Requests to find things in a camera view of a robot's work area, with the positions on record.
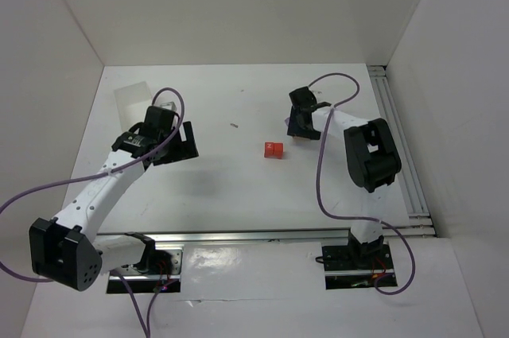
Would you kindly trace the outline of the red wood block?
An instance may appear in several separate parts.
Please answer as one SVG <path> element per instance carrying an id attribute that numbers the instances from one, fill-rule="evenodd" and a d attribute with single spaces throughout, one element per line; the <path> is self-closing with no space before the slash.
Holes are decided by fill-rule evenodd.
<path id="1" fill-rule="evenodd" d="M 273 144 L 273 156 L 277 159 L 282 159 L 284 154 L 284 146 L 280 142 L 275 142 Z"/>

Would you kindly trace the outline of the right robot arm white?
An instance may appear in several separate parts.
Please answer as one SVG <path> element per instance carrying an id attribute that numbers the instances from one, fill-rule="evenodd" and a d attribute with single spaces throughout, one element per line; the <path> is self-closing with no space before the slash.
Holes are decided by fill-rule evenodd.
<path id="1" fill-rule="evenodd" d="M 381 219 L 387 190 L 402 169 L 387 121 L 358 118 L 337 110 L 330 103 L 320 103 L 308 87 L 293 90 L 289 98 L 291 110 L 287 134 L 321 142 L 315 180 L 320 210 L 331 219 L 351 221 L 348 256 L 357 265 L 371 261 L 383 249 Z M 324 207 L 321 170 L 328 136 L 344 142 L 348 175 L 361 190 L 361 210 L 356 216 L 335 216 Z"/>

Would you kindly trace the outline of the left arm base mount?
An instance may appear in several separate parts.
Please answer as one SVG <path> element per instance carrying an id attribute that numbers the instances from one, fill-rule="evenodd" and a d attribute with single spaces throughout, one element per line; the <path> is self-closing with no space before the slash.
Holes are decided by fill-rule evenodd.
<path id="1" fill-rule="evenodd" d="M 181 291 L 181 273 L 184 248 L 178 245 L 157 244 L 160 254 L 155 263 L 142 272 L 133 265 L 124 265 L 115 271 L 121 274 L 134 294 L 153 294 L 158 288 L 162 293 L 179 293 Z"/>

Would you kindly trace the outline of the aluminium rail front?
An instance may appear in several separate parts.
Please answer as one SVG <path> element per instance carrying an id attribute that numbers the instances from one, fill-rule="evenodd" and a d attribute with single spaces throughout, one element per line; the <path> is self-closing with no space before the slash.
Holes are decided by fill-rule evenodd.
<path id="1" fill-rule="evenodd" d="M 437 233 L 431 225 L 419 224 L 409 227 L 399 227 L 398 231 L 405 237 L 435 237 Z M 148 233 L 140 232 L 158 242 L 175 243 L 234 243 L 234 242 L 270 242 L 270 241 L 301 241 L 346 239 L 348 230 L 339 229 L 308 229 L 286 231 L 237 231 L 237 232 L 195 232 L 195 233 Z M 96 241 L 119 237 L 122 234 L 99 234 Z"/>

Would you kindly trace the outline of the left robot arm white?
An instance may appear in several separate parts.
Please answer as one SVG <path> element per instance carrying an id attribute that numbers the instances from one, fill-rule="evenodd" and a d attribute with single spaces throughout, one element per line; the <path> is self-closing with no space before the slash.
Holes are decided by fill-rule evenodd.
<path id="1" fill-rule="evenodd" d="M 150 106 L 143 121 L 116 138 L 100 177 L 50 220 L 37 219 L 29 229 L 32 269 L 78 291 L 101 274 L 131 266 L 140 274 L 170 274 L 172 256 L 150 237 L 126 232 L 98 241 L 104 220 L 126 190 L 154 165 L 198 157 L 190 121 L 169 108 Z"/>

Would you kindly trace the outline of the red block with letter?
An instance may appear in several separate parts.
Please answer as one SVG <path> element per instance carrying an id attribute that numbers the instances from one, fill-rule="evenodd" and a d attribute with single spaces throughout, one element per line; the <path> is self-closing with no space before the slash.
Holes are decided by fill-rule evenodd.
<path id="1" fill-rule="evenodd" d="M 265 142 L 264 143 L 264 157 L 269 158 L 274 156 L 274 143 L 273 142 Z"/>

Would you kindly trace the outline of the white perforated plastic box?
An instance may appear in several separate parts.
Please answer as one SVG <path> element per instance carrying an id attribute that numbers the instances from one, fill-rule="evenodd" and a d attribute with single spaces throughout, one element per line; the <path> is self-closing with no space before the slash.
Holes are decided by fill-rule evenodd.
<path id="1" fill-rule="evenodd" d="M 145 81 L 115 89 L 114 97 L 121 131 L 128 131 L 134 124 L 143 121 L 152 101 Z"/>

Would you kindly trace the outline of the aluminium rail right side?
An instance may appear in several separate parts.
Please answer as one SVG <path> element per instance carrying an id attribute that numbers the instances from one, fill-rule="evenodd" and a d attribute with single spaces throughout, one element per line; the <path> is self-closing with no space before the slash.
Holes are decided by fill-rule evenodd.
<path id="1" fill-rule="evenodd" d="M 394 97 L 390 91 L 386 70 L 383 66 L 368 65 L 368 75 L 371 80 L 375 98 L 381 115 L 387 120 L 399 156 L 402 161 L 402 171 L 398 175 L 403 198 L 412 218 L 429 218 L 430 213 L 422 191 L 421 182 L 411 157 L 410 148 L 402 128 Z"/>

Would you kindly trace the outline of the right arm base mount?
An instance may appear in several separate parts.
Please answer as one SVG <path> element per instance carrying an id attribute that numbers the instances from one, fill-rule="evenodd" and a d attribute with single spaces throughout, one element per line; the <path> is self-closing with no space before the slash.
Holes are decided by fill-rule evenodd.
<path id="1" fill-rule="evenodd" d="M 398 286 L 388 244 L 379 253 L 359 260 L 347 246 L 323 246 L 321 252 L 315 262 L 323 266 L 326 289 L 373 288 L 377 279 L 380 288 Z"/>

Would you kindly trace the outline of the aluminium rail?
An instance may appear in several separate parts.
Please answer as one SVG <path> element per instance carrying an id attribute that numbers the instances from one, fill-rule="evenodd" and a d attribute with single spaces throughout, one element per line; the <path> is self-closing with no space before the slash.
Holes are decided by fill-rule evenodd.
<path id="1" fill-rule="evenodd" d="M 398 231 L 405 237 L 435 237 L 437 233 L 431 225 L 419 224 L 409 227 L 399 227 Z M 237 232 L 195 232 L 195 233 L 148 233 L 140 232 L 158 242 L 175 243 L 234 243 L 234 242 L 270 242 L 270 241 L 301 241 L 346 239 L 348 230 L 339 229 L 308 229 L 286 231 L 237 231 Z M 99 234 L 96 241 L 119 237 L 122 234 Z"/>
<path id="2" fill-rule="evenodd" d="M 412 218 L 429 218 L 430 213 L 422 191 L 421 182 L 411 157 L 410 148 L 402 128 L 394 97 L 390 91 L 386 70 L 383 66 L 368 65 L 368 75 L 371 80 L 375 98 L 381 115 L 387 120 L 399 156 L 402 161 L 402 171 L 398 175 L 403 198 Z"/>

